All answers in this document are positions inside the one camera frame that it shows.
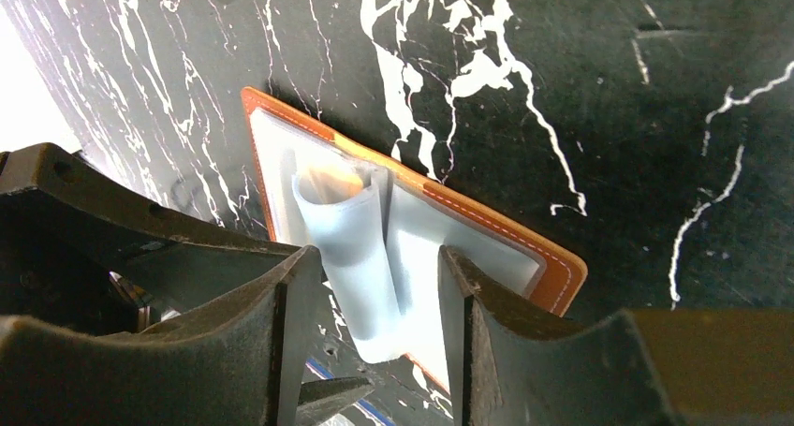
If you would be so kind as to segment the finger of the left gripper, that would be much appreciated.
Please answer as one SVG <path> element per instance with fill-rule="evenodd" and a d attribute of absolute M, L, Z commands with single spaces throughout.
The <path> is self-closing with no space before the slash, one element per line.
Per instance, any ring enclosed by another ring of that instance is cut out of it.
<path fill-rule="evenodd" d="M 366 377 L 340 377 L 303 383 L 297 406 L 297 425 L 320 425 L 374 389 L 375 386 Z"/>
<path fill-rule="evenodd" d="M 1 155 L 1 312 L 104 335 L 132 326 L 114 274 L 180 312 L 295 252 L 165 208 L 52 143 Z"/>

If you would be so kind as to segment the brown leather card holder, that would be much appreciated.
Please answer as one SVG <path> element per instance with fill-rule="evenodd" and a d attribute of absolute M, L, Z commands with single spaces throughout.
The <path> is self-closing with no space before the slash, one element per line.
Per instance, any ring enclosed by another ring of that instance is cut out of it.
<path fill-rule="evenodd" d="M 448 385 L 438 253 L 458 249 L 502 286 L 564 314 L 584 261 L 497 211 L 254 88 L 242 90 L 270 238 L 321 253 L 360 357 L 409 358 Z"/>

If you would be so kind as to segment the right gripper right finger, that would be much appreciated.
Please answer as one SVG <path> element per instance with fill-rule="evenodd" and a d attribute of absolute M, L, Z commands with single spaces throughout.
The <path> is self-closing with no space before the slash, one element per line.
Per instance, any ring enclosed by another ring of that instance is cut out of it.
<path fill-rule="evenodd" d="M 458 425 L 789 425 L 793 313 L 622 309 L 591 326 L 548 313 L 457 249 L 438 296 Z"/>

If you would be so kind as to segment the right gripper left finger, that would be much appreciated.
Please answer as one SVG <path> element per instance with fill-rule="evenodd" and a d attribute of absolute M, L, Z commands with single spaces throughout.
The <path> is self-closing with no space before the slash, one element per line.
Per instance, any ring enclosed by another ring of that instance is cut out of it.
<path fill-rule="evenodd" d="M 258 278 L 140 333 L 1 320 L 5 425 L 292 425 L 309 300 L 305 246 Z"/>

